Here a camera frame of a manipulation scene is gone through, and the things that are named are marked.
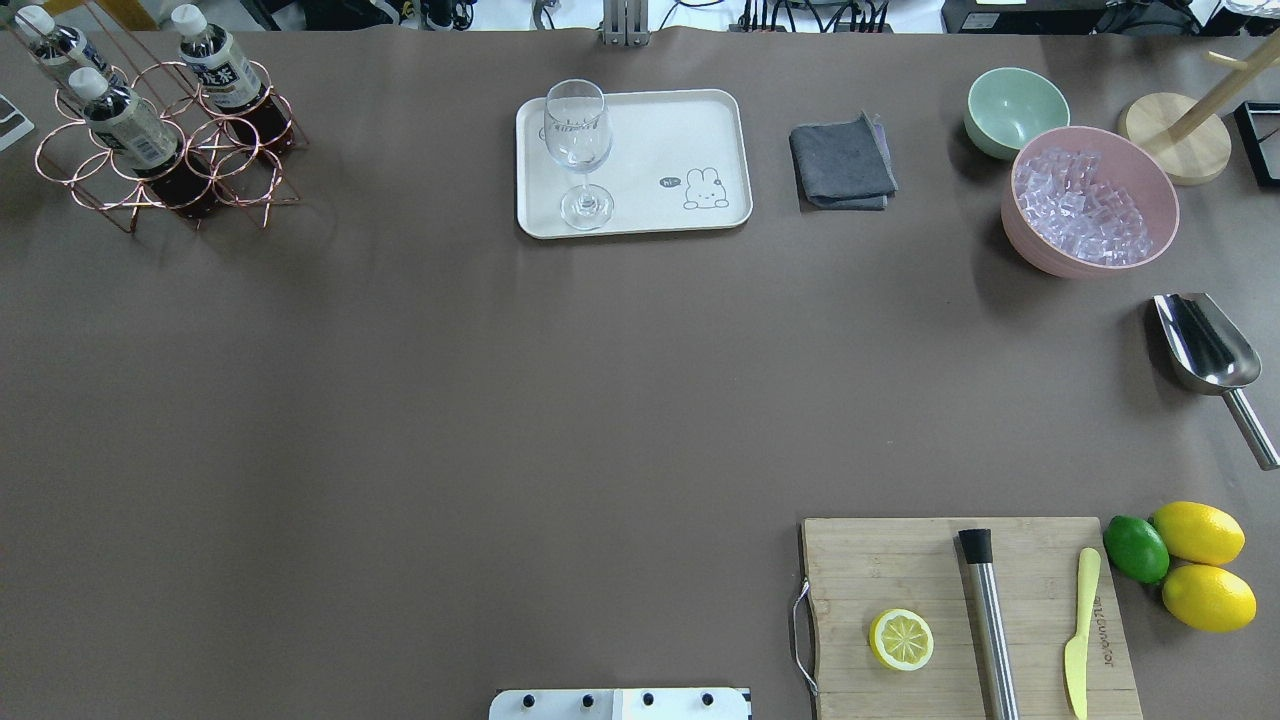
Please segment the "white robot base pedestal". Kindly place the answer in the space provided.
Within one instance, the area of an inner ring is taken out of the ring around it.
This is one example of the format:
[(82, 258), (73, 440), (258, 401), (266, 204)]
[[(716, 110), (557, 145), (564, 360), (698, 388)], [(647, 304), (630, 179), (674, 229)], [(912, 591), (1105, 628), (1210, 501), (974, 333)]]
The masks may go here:
[(751, 719), (748, 689), (650, 687), (509, 689), (490, 702), (489, 719)]

